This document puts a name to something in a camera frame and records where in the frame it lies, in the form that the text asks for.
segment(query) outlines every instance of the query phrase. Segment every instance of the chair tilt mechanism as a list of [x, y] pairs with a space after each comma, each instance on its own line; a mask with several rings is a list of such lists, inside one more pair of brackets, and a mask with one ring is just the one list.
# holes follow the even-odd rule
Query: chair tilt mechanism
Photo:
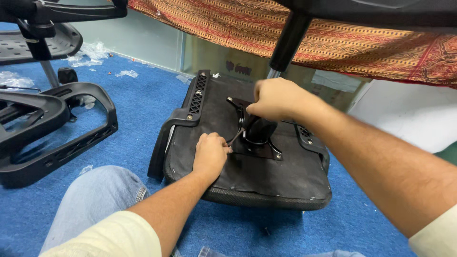
[[[36, 89], [38, 94], [0, 92], [0, 182], [4, 187], [30, 185], [117, 131], [116, 109], [106, 91], [97, 84], [78, 82], [71, 68], [60, 68], [57, 77], [49, 61], [74, 55], [83, 43], [80, 33], [66, 22], [125, 17], [127, 1], [79, 6], [0, 0], [0, 21], [16, 23], [20, 29], [0, 32], [0, 65], [40, 61], [52, 86], [42, 92]], [[80, 105], [77, 98], [84, 95], [93, 96], [106, 109], [102, 126], [53, 150], [23, 152], [24, 147], [67, 122], [76, 122], [71, 109]]]
[[[277, 0], [291, 9], [270, 60], [267, 78], [286, 71], [313, 18], [373, 27], [454, 32], [455, 0]], [[148, 176], [174, 182], [192, 171], [202, 133], [231, 140], [249, 119], [253, 85], [213, 78], [200, 70], [181, 108], [160, 130]], [[316, 210], [332, 191], [327, 179], [329, 154], [324, 144], [293, 121], [258, 119], [233, 143], [222, 174], [202, 199], [238, 206]]]

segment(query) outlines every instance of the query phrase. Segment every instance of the chair backrest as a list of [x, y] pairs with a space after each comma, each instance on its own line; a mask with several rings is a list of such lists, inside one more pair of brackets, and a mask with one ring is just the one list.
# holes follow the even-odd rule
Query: chair backrest
[[456, 0], [275, 0], [294, 12], [408, 30], [457, 32]]

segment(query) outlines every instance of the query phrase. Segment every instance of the carpet floor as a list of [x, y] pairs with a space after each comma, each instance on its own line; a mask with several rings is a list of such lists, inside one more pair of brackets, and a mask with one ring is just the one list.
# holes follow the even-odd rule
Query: carpet floor
[[[8, 28], [0, 23], [0, 30]], [[56, 70], [68, 66], [66, 60], [51, 63]], [[175, 73], [116, 55], [104, 59], [103, 65], [75, 70], [79, 81], [97, 83], [108, 92], [116, 106], [119, 130], [33, 185], [21, 189], [0, 187], [0, 256], [39, 253], [60, 200], [86, 166], [125, 167], [137, 174], [152, 193], [164, 186], [146, 176], [149, 159], [162, 123], [181, 106], [188, 85]], [[121, 70], [134, 70], [138, 77], [116, 77]], [[42, 90], [49, 88], [39, 63], [2, 66], [2, 71], [29, 77]], [[58, 146], [105, 120], [99, 105], [90, 110], [76, 108], [74, 114], [78, 117], [75, 123], [67, 123], [43, 138], [40, 146]], [[333, 198], [318, 211], [254, 209], [200, 201], [184, 227], [178, 249], [187, 257], [197, 256], [202, 246], [230, 256], [301, 256], [336, 249], [358, 251], [367, 257], [415, 256], [408, 240], [333, 155], [329, 181]]]

